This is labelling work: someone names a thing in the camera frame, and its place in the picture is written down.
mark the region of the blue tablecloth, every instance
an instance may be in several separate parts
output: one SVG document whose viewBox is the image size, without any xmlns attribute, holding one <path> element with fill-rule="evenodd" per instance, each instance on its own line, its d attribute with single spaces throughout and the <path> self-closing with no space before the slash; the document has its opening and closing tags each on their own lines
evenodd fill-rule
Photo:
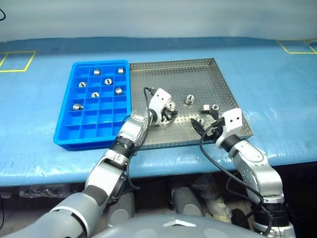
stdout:
<svg viewBox="0 0 317 238">
<path fill-rule="evenodd" d="M 302 42 L 285 46 L 312 51 Z M 0 52 L 12 51 L 37 53 L 26 72 L 0 72 L 0 186 L 84 181 L 101 157 L 104 149 L 66 151 L 53 142 L 70 70 L 78 61 L 215 58 L 255 134 L 250 141 L 267 152 L 271 165 L 317 159 L 316 54 L 289 54 L 277 41 L 247 38 L 0 43 Z M 0 70 L 25 65 L 29 57 L 9 54 Z M 234 168 L 224 150 L 205 147 L 222 166 Z M 216 171 L 198 146 L 140 151 L 130 169 L 132 177 Z"/>
</svg>

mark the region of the metal nut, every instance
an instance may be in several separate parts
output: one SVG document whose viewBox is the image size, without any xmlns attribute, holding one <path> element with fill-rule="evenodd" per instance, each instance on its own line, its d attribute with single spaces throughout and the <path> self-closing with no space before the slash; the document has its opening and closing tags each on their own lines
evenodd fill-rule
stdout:
<svg viewBox="0 0 317 238">
<path fill-rule="evenodd" d="M 91 94 L 92 98 L 98 98 L 99 97 L 99 93 L 98 92 L 94 92 Z"/>
<path fill-rule="evenodd" d="M 122 91 L 121 88 L 116 88 L 116 89 L 115 89 L 115 93 L 116 93 L 116 95 L 120 95 L 120 94 L 123 93 L 123 91 Z"/>
<path fill-rule="evenodd" d="M 174 101 L 169 101 L 167 104 L 166 104 L 166 108 L 170 111 L 170 112 L 173 112 L 175 110 L 175 102 Z"/>
<path fill-rule="evenodd" d="M 213 104 L 211 106 L 211 109 L 213 109 L 214 111 L 218 112 L 219 111 L 219 106 L 217 104 Z"/>
<path fill-rule="evenodd" d="M 118 74 L 124 74 L 123 68 L 119 68 L 119 69 L 118 69 Z"/>
<path fill-rule="evenodd" d="M 80 82 L 79 84 L 78 84 L 78 87 L 80 87 L 80 88 L 84 88 L 84 87 L 86 87 L 87 86 L 87 83 L 86 82 Z"/>
<path fill-rule="evenodd" d="M 197 118 L 196 121 L 198 121 L 201 126 L 204 126 L 206 123 L 206 120 L 204 118 Z"/>
<path fill-rule="evenodd" d="M 194 95 L 191 95 L 191 94 L 187 95 L 185 99 L 185 104 L 192 105 L 194 103 L 194 99 L 195 99 Z"/>
<path fill-rule="evenodd" d="M 84 109 L 84 106 L 81 105 L 80 103 L 75 103 L 75 104 L 73 105 L 73 110 L 74 110 L 74 111 L 82 111 L 83 109 Z"/>
<path fill-rule="evenodd" d="M 94 69 L 94 75 L 95 76 L 101 75 L 101 70 L 100 69 Z"/>
<path fill-rule="evenodd" d="M 104 80 L 105 85 L 111 85 L 112 84 L 112 79 L 111 78 L 106 78 Z"/>
<path fill-rule="evenodd" d="M 211 110 L 210 104 L 203 104 L 202 112 L 208 113 Z"/>
</svg>

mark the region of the perforated metal surface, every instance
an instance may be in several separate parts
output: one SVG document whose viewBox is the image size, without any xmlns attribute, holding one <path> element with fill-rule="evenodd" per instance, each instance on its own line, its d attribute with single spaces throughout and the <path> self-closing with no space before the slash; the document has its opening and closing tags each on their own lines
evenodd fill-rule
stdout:
<svg viewBox="0 0 317 238">
<path fill-rule="evenodd" d="M 144 148 L 161 148 L 199 143 L 199 135 L 193 129 L 190 118 L 205 118 L 205 128 L 213 122 L 210 115 L 201 112 L 203 104 L 217 104 L 222 113 L 239 107 L 214 59 L 191 59 L 149 63 L 131 63 L 132 110 L 146 107 L 144 87 L 161 87 L 172 96 L 178 115 L 171 122 L 152 126 Z M 184 103 L 187 95 L 195 97 L 193 105 Z M 240 136 L 253 135 L 243 116 Z"/>
</svg>

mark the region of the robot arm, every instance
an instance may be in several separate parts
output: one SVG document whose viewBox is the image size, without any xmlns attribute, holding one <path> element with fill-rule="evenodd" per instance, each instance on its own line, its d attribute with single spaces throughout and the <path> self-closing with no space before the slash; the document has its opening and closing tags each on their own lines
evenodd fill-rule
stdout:
<svg viewBox="0 0 317 238">
<path fill-rule="evenodd" d="M 222 133 L 218 133 L 220 136 L 214 138 L 217 147 L 229 153 L 229 158 L 241 174 L 244 183 L 262 195 L 264 207 L 272 216 L 272 228 L 268 236 L 295 238 L 294 227 L 287 218 L 281 177 L 269 165 L 264 152 L 238 136 L 242 127 L 241 109 L 235 108 L 224 112 L 217 124 L 221 125 L 222 130 Z M 247 194 L 251 199 L 260 201 L 258 196 L 248 189 Z M 268 226 L 266 214 L 256 207 L 254 218 L 254 228 L 263 233 Z"/>
<path fill-rule="evenodd" d="M 34 224 L 9 234 L 7 238 L 76 238 L 82 233 L 87 237 L 92 235 L 105 207 L 119 198 L 126 181 L 124 172 L 127 163 L 142 146 L 148 123 L 158 124 L 166 117 L 164 111 L 171 95 L 161 88 L 149 90 L 153 95 L 149 104 L 150 117 L 147 113 L 131 113 L 112 146 L 89 174 L 84 191 L 70 195 Z"/>
</svg>

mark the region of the stainless steel tray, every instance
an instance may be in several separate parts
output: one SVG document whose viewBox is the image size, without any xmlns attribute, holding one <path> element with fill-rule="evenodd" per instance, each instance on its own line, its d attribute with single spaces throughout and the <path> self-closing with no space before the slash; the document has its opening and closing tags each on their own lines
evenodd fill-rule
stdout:
<svg viewBox="0 0 317 238">
<path fill-rule="evenodd" d="M 193 129 L 190 118 L 205 118 L 205 128 L 213 118 L 201 113 L 203 104 L 217 104 L 219 112 L 239 107 L 215 60 L 191 59 L 178 61 L 131 63 L 132 110 L 146 107 L 144 87 L 161 87 L 172 96 L 178 109 L 177 118 L 152 126 L 144 143 L 144 149 L 194 145 L 200 136 Z M 193 105 L 186 105 L 187 95 L 193 94 Z M 240 136 L 248 138 L 253 132 L 243 116 Z"/>
</svg>

